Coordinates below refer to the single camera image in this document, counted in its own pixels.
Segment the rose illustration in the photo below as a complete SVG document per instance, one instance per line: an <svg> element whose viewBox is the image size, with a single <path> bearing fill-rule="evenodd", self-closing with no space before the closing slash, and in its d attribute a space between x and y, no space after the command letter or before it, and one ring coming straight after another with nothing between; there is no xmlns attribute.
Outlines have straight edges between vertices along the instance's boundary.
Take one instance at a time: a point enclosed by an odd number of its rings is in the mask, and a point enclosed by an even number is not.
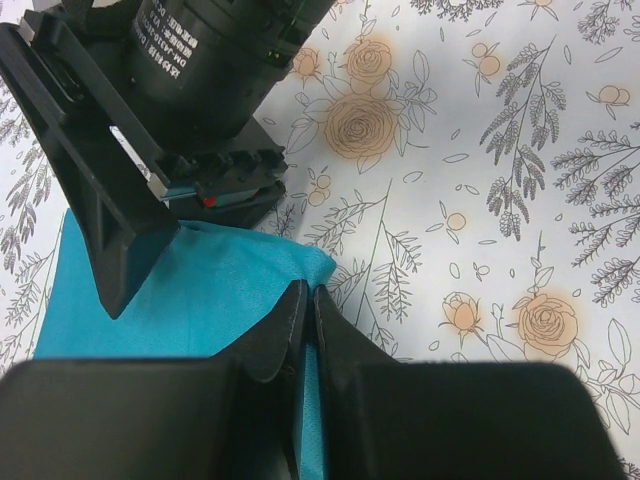
<svg viewBox="0 0 640 480"><path fill-rule="evenodd" d="M525 355L553 360L569 349L578 335L575 311L557 298L540 294L520 309L518 333Z"/></svg>
<svg viewBox="0 0 640 480"><path fill-rule="evenodd" d="M387 72L391 68L391 50L384 43L365 40L354 44L346 51L347 74L351 77L351 88L357 94L371 91L374 86L387 79ZM389 89L380 90L386 95Z"/></svg>
<svg viewBox="0 0 640 480"><path fill-rule="evenodd" d="M331 106L324 133L337 154L358 159L363 173L389 149L397 125L398 116L387 102L352 94Z"/></svg>
<svg viewBox="0 0 640 480"><path fill-rule="evenodd" d="M301 48L298 54L293 58L292 72L302 77L302 81L306 82L310 77L319 73L318 52L311 48Z"/></svg>
<svg viewBox="0 0 640 480"><path fill-rule="evenodd" d="M478 318L478 303L466 293L450 293L442 303L442 309L448 322L440 325L453 325L465 336L476 327Z"/></svg>

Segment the black plastic part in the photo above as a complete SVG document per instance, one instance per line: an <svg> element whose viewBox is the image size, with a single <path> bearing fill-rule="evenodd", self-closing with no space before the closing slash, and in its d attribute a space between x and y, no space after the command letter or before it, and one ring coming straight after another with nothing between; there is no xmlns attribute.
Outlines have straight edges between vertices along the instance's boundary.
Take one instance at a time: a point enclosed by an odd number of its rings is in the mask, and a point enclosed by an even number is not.
<svg viewBox="0 0 640 480"><path fill-rule="evenodd" d="M169 209L182 220L198 220L228 227L251 228L273 208L273 205L282 198L284 193L285 187L282 182L276 182L270 188L264 188L256 194L260 197L259 201L252 197L247 201L226 207L206 208L199 199L188 197L173 200L169 204Z"/></svg>
<svg viewBox="0 0 640 480"><path fill-rule="evenodd" d="M253 118L236 137L222 139L149 100L130 81L124 38L72 28L90 23L82 13L86 2L77 3L77 18L59 7L27 11L22 35L18 26L1 24L0 73L80 225L100 301L117 318L177 234L178 219L253 227L284 194L279 178L287 166L284 149ZM173 200L167 209L112 126L166 187L167 197L176 191L194 197ZM220 208L207 209L201 200L238 195L242 201Z"/></svg>
<svg viewBox="0 0 640 480"><path fill-rule="evenodd" d="M326 288L315 306L331 480L625 478L568 370L400 364L340 314Z"/></svg>
<svg viewBox="0 0 640 480"><path fill-rule="evenodd" d="M0 478L297 479L308 286L211 359L30 361L0 382Z"/></svg>
<svg viewBox="0 0 640 480"><path fill-rule="evenodd" d="M127 63L150 98L199 119L215 138L233 137L289 73L333 3L144 0L127 42Z"/></svg>
<svg viewBox="0 0 640 480"><path fill-rule="evenodd" d="M31 124L82 230L100 301L117 317L179 229L109 131L101 110L66 98L12 25L0 72Z"/></svg>

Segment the black bracket arm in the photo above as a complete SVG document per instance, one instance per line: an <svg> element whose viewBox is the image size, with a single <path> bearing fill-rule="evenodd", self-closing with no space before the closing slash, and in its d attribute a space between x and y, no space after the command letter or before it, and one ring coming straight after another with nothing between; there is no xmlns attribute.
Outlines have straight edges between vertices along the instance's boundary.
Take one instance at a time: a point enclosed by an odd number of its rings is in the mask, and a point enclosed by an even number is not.
<svg viewBox="0 0 640 480"><path fill-rule="evenodd" d="M73 98L60 88L14 25L0 25L0 45L0 73L75 214L100 300L115 318L169 246L179 223L147 188L104 113L81 90Z"/></svg>

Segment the floral paper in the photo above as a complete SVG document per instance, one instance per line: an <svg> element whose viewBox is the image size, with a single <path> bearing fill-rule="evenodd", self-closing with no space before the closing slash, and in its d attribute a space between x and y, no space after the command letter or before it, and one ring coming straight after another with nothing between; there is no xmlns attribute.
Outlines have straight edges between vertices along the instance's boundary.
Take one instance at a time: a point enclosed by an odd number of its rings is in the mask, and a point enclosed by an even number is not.
<svg viewBox="0 0 640 480"><path fill-rule="evenodd" d="M25 4L2 0L3 20ZM338 0L256 114L288 193L258 227L404 361L549 361L640 478L640 4ZM46 311L66 208L3 89L4 370Z"/></svg>

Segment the black plastic bracket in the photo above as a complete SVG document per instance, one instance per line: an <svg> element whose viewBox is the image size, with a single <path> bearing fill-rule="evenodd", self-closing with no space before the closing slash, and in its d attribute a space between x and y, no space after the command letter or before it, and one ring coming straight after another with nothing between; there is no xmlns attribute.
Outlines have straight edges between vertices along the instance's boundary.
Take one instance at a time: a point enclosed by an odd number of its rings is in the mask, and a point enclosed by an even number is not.
<svg viewBox="0 0 640 480"><path fill-rule="evenodd" d="M219 139L151 101L127 72L124 39L91 37L71 20L57 7L26 11L20 26L1 24L0 74L80 225L100 301L117 318L169 247L178 220L251 228L284 195L287 166L283 148L253 118L236 137Z"/></svg>
<svg viewBox="0 0 640 480"><path fill-rule="evenodd" d="M65 94L15 26L0 25L0 44L0 72L82 230L100 301L116 318L179 223L147 188L104 113L80 91L78 100Z"/></svg>
<svg viewBox="0 0 640 480"><path fill-rule="evenodd" d="M0 382L0 478L299 478L309 287L210 359L32 361Z"/></svg>

